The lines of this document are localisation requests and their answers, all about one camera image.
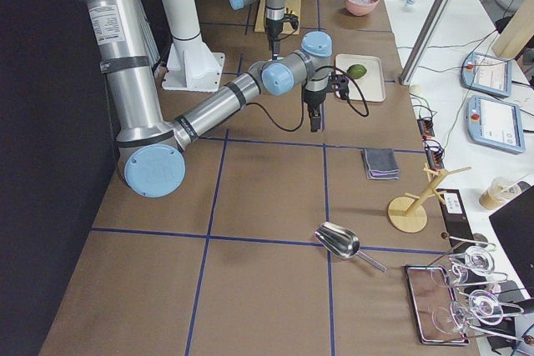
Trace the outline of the green lime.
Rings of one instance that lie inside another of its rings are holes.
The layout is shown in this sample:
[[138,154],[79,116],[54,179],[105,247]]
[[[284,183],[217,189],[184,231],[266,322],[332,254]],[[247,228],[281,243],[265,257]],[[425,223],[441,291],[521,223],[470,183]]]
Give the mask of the green lime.
[[363,78],[367,74],[368,70],[365,65],[357,63],[350,65],[347,68],[346,72],[350,78],[358,80],[360,78]]

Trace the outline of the folded grey purple cloth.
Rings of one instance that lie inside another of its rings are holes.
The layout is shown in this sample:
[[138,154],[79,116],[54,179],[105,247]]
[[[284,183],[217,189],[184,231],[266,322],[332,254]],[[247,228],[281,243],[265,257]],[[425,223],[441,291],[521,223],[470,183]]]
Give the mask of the folded grey purple cloth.
[[362,158],[366,177],[371,180],[396,180],[400,169],[391,148],[364,148]]

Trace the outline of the orange black power strip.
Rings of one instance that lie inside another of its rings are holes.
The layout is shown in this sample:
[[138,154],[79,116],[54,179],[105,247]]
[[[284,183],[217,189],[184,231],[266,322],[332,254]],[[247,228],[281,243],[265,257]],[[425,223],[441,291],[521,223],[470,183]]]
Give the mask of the orange black power strip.
[[435,137],[434,123],[431,118],[418,118],[416,121],[423,138]]

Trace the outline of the silver metal scoop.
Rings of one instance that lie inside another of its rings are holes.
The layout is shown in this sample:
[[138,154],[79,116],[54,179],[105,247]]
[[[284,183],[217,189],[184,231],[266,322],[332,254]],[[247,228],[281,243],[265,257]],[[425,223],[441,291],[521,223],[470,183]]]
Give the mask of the silver metal scoop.
[[382,273],[387,267],[360,250],[360,240],[354,232],[340,225],[324,222],[315,230],[315,238],[337,258],[350,260],[360,258]]

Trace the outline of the black box with label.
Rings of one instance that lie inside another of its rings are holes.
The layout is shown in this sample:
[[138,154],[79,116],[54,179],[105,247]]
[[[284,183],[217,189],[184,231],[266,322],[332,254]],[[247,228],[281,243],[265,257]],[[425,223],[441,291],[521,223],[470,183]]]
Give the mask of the black box with label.
[[444,192],[445,203],[441,203],[440,208],[446,231],[454,237],[473,239],[460,191],[449,188],[439,188],[439,191]]

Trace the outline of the upper teach pendant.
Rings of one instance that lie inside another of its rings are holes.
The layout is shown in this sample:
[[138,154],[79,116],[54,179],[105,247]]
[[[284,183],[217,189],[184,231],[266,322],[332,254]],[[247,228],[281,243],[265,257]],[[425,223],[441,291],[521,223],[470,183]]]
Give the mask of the upper teach pendant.
[[472,52],[462,64],[461,81],[466,88],[508,98],[511,96],[511,61]]

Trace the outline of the teach pendant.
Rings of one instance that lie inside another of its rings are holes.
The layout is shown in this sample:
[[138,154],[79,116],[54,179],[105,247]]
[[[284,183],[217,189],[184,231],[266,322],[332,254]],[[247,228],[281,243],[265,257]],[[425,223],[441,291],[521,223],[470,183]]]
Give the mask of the teach pendant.
[[461,81],[466,88],[508,98],[511,96],[511,61],[472,52],[462,64]]
[[474,143],[514,154],[526,150],[521,111],[516,104],[473,95],[466,106],[466,123]]

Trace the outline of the lower teach pendant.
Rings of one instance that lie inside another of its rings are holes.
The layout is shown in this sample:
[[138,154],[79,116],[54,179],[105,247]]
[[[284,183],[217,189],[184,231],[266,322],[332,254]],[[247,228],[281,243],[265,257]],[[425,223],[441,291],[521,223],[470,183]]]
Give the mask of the lower teach pendant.
[[474,143],[514,154],[526,150],[521,111],[516,104],[473,95],[466,106],[466,123]]

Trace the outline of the iced coffee cup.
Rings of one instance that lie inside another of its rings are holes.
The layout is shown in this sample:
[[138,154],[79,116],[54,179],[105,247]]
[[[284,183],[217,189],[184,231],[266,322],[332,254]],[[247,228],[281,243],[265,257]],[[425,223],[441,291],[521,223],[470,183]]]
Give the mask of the iced coffee cup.
[[531,185],[527,181],[497,177],[479,197],[479,204],[485,209],[497,209],[530,188]]

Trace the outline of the wine glass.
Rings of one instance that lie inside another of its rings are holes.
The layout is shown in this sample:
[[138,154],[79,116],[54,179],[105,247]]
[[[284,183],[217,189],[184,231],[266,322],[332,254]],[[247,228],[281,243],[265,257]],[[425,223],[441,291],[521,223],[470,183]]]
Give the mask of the wine glass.
[[445,256],[448,264],[443,277],[440,272],[432,273],[432,280],[442,287],[465,288],[488,285],[494,272],[492,256],[479,246],[470,246],[464,253],[449,253]]
[[485,290],[468,294],[465,303],[451,301],[446,307],[435,308],[431,322],[442,333],[467,333],[477,324],[498,325],[504,319],[504,309],[497,297]]

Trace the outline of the black laptop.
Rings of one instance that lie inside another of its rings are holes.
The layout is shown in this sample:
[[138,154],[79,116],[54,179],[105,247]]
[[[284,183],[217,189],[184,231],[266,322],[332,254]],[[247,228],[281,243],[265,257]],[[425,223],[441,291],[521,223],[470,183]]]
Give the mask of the black laptop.
[[490,223],[522,283],[533,288],[533,191],[496,210]]

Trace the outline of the metal glass rack tray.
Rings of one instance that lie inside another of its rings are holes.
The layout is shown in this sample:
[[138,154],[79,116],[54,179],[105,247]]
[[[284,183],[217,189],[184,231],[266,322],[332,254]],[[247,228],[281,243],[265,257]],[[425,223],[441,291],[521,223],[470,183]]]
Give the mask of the metal glass rack tray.
[[465,334],[448,333],[435,325],[439,312],[447,314],[456,294],[448,286],[448,274],[440,265],[406,265],[408,294],[420,343],[430,346],[467,346]]

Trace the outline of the lower wine glass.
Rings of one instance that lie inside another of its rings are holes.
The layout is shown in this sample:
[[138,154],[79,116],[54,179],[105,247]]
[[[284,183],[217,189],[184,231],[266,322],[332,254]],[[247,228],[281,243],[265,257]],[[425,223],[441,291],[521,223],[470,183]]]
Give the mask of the lower wine glass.
[[504,319],[504,309],[497,297],[485,290],[468,294],[465,303],[451,301],[446,307],[435,308],[431,322],[442,333],[467,333],[477,324],[498,325]]

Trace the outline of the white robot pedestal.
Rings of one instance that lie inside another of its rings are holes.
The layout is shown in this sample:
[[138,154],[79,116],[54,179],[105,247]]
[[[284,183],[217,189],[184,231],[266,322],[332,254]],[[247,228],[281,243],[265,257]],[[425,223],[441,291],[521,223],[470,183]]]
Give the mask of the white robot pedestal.
[[224,55],[213,53],[200,31],[194,0],[162,0],[172,37],[163,88],[212,93],[218,90]]

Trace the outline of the aluminium frame post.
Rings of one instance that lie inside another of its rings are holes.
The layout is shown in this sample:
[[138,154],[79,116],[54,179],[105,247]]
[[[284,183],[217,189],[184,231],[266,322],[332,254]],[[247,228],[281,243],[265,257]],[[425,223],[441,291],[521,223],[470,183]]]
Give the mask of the aluminium frame post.
[[450,2],[451,0],[435,0],[433,2],[414,47],[407,59],[406,65],[403,67],[399,76],[401,85],[409,85],[411,83],[411,79],[413,78],[416,69],[419,67],[424,53],[429,47],[430,40],[437,29],[438,23]]

